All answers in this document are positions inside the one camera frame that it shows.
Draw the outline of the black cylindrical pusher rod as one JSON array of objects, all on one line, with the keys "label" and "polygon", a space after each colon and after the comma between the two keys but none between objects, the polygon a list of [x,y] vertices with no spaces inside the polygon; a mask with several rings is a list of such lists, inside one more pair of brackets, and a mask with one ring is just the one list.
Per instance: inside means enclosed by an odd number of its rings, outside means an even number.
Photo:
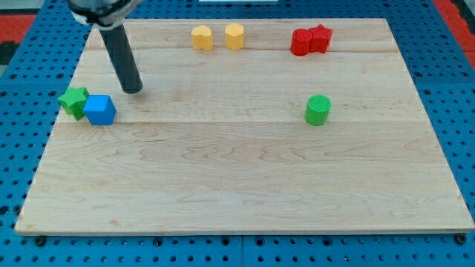
[{"label": "black cylindrical pusher rod", "polygon": [[124,26],[101,30],[100,35],[123,92],[140,92],[143,84]]}]

